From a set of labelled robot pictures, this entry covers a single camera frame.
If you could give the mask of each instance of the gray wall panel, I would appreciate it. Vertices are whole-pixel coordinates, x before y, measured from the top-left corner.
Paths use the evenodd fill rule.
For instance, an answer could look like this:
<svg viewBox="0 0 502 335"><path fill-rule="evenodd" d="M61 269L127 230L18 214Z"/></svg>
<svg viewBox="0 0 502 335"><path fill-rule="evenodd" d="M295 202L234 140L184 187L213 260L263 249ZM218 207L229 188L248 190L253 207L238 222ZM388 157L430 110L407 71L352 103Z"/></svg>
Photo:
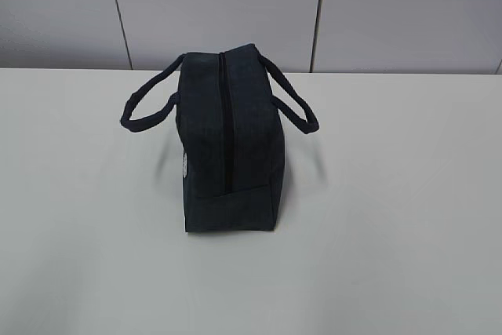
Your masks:
<svg viewBox="0 0 502 335"><path fill-rule="evenodd" d="M0 67L128 66L114 0L0 0Z"/></svg>
<svg viewBox="0 0 502 335"><path fill-rule="evenodd" d="M316 71L493 73L501 0L323 0Z"/></svg>
<svg viewBox="0 0 502 335"><path fill-rule="evenodd" d="M118 0L134 68L186 51L255 42L287 71L308 71L317 0Z"/></svg>

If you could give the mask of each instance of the dark navy bag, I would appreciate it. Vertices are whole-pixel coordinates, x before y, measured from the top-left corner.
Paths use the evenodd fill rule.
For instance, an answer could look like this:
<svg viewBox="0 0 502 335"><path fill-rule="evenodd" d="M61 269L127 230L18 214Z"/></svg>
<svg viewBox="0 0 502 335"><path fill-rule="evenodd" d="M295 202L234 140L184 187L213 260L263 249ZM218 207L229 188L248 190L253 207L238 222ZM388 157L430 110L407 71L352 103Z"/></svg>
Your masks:
<svg viewBox="0 0 502 335"><path fill-rule="evenodd" d="M182 64L178 90L153 115L131 120L147 92ZM271 77L303 108L306 120L272 94ZM284 176L278 109L303 133L318 121L282 72L249 44L225 53L187 53L125 104L120 123L137 133L163 121L176 105L184 146L186 231L274 229Z"/></svg>

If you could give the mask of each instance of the zipper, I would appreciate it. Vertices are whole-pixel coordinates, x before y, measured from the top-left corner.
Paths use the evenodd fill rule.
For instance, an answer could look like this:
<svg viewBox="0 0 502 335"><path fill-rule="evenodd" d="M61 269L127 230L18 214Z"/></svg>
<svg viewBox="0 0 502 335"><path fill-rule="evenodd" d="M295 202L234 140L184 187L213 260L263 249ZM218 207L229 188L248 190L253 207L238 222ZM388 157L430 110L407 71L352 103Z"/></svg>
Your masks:
<svg viewBox="0 0 502 335"><path fill-rule="evenodd" d="M223 112L225 193L227 194L232 192L232 181L234 179L234 113L232 111L225 53L219 54L219 73L218 84L220 87L221 110Z"/></svg>

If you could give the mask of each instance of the table surface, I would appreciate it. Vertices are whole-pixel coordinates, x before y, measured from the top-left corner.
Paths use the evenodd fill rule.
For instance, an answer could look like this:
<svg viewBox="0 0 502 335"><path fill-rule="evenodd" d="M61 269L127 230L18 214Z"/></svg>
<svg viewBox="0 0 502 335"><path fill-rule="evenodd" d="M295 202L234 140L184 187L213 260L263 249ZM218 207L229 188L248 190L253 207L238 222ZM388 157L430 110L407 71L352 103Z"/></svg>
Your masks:
<svg viewBox="0 0 502 335"><path fill-rule="evenodd" d="M189 235L153 74L0 70L1 334L502 333L502 76L287 75L277 229Z"/></svg>

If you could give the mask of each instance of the bag handle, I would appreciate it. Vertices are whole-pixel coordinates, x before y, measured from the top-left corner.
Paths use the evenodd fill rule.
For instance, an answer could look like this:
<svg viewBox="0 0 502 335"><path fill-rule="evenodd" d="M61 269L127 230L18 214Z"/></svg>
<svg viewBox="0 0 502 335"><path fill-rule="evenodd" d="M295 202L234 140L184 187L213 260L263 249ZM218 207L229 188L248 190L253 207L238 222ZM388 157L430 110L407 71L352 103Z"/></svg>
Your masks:
<svg viewBox="0 0 502 335"><path fill-rule="evenodd" d="M305 117L307 120L300 118L300 116L293 111L291 107L286 105L276 96L272 96L271 102L277 107L302 133L313 133L319 129L319 122L314 115L314 112L308 106L307 102L295 92L295 89L284 76L281 70L273 64L265 56L258 53L258 60L267 68L272 78L296 101L297 104L304 109Z"/></svg>
<svg viewBox="0 0 502 335"><path fill-rule="evenodd" d="M146 96L150 89L152 89L156 84L160 83L162 80L171 75L181 64L184 57L185 54L177 57L177 59L172 62L171 65L167 67L163 72L148 80L146 84L141 86L141 88L139 88L135 93L131 95L131 97L125 103L124 113L120 118L121 125L123 125L133 133L138 133L140 131L150 129L166 119L166 117L173 109L174 105L178 105L178 103L180 102L180 94L178 92L173 93L167 101L167 104L156 113L148 115L147 117L141 119L131 119L131 116L133 115L133 111L138 103L143 99L143 97Z"/></svg>

